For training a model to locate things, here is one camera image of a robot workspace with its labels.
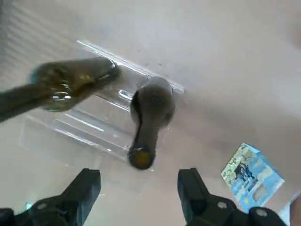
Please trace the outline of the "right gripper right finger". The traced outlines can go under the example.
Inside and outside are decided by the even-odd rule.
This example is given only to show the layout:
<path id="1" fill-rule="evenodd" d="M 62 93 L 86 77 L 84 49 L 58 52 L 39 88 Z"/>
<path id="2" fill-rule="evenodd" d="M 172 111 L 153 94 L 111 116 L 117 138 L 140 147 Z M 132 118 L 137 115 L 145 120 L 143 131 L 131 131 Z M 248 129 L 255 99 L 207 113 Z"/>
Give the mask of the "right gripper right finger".
<path id="1" fill-rule="evenodd" d="M 252 207 L 248 213 L 228 199 L 209 193 L 196 168 L 178 172 L 178 194 L 187 226 L 284 226 L 277 213 Z"/>

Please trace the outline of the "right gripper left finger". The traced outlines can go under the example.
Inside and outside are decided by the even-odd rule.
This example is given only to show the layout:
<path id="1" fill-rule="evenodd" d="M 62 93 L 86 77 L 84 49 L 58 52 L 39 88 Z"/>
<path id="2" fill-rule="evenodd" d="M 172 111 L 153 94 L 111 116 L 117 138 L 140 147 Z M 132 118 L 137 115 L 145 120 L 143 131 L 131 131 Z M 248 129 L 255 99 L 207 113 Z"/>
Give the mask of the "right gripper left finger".
<path id="1" fill-rule="evenodd" d="M 60 194 L 36 201 L 15 214 L 0 209 L 2 226 L 82 226 L 101 191 L 101 173 L 84 168 Z"/>

